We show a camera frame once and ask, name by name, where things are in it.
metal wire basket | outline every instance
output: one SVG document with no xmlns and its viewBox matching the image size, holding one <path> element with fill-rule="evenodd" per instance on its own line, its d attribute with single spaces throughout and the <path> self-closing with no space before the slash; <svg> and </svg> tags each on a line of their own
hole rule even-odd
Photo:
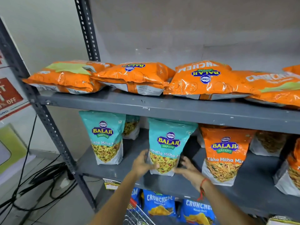
<svg viewBox="0 0 300 225">
<path fill-rule="evenodd" d="M 153 221 L 137 205 L 137 202 L 130 199 L 123 225 L 155 225 Z"/>
</svg>

perforated metal post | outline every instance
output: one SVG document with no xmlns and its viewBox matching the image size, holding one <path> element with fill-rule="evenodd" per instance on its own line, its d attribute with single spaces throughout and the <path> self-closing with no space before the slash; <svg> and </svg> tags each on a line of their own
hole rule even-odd
<svg viewBox="0 0 300 225">
<path fill-rule="evenodd" d="M 35 109 L 48 134 L 50 135 L 53 143 L 55 144 L 62 158 L 66 162 L 68 169 L 74 175 L 75 180 L 77 181 L 79 187 L 81 188 L 91 207 L 94 210 L 96 210 L 95 199 L 93 198 L 92 193 L 88 189 L 88 186 L 86 185 L 83 176 L 77 173 L 76 162 L 74 161 L 66 143 L 64 142 L 64 139 L 62 138 L 57 126 L 55 125 L 54 120 L 52 119 L 47 107 L 45 105 L 40 104 L 37 100 L 39 91 L 35 87 L 23 83 L 21 80 L 23 78 L 28 78 L 30 75 L 1 19 L 0 50 L 3 53 L 5 60 L 9 64 L 13 74 L 15 75 L 16 79 L 18 80 L 19 84 L 24 90 L 28 100 Z"/>
<path fill-rule="evenodd" d="M 88 53 L 88 58 L 91 61 L 100 61 L 89 2 L 88 0 L 75 0 L 75 5 L 81 25 L 86 51 Z"/>
</svg>

human arm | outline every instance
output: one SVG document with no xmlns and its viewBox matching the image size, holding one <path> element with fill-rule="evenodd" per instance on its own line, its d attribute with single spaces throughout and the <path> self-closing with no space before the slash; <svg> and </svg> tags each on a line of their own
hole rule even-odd
<svg viewBox="0 0 300 225">
<path fill-rule="evenodd" d="M 200 185 L 205 176 L 194 167 L 187 157 L 183 157 L 182 165 L 186 169 L 174 168 L 174 172 L 182 174 L 200 192 Z M 211 181 L 204 181 L 202 188 L 221 225 L 256 225 L 253 218 L 234 205 Z"/>
<path fill-rule="evenodd" d="M 120 186 L 94 216 L 90 225 L 122 225 L 135 182 L 148 170 L 157 169 L 157 164 L 145 163 L 148 150 L 143 150 L 134 160 L 131 171 L 126 175 Z"/>
</svg>

hand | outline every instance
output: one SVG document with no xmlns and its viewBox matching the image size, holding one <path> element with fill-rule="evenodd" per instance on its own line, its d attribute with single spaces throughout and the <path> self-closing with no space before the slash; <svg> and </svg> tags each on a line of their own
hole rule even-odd
<svg viewBox="0 0 300 225">
<path fill-rule="evenodd" d="M 147 173 L 148 170 L 159 168 L 159 164 L 145 163 L 147 159 L 148 149 L 141 151 L 140 155 L 133 161 L 131 172 L 133 172 L 137 179 Z"/>
<path fill-rule="evenodd" d="M 186 157 L 182 157 L 183 161 L 181 164 L 185 168 L 173 168 L 174 173 L 182 174 L 187 180 L 189 180 L 192 185 L 200 192 L 200 185 L 203 179 L 205 178 L 203 174 L 191 163 L 191 161 Z"/>
</svg>

red thread bracelet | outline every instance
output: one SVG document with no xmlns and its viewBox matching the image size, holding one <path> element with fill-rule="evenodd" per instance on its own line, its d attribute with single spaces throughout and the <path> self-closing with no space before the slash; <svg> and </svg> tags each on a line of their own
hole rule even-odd
<svg viewBox="0 0 300 225">
<path fill-rule="evenodd" d="M 203 200 L 203 197 L 205 196 L 205 192 L 204 192 L 204 189 L 202 188 L 202 185 L 205 181 L 209 181 L 208 178 L 205 178 L 201 181 L 201 184 L 200 184 L 200 197 L 197 199 L 197 201 L 200 201 L 200 200 Z"/>
</svg>

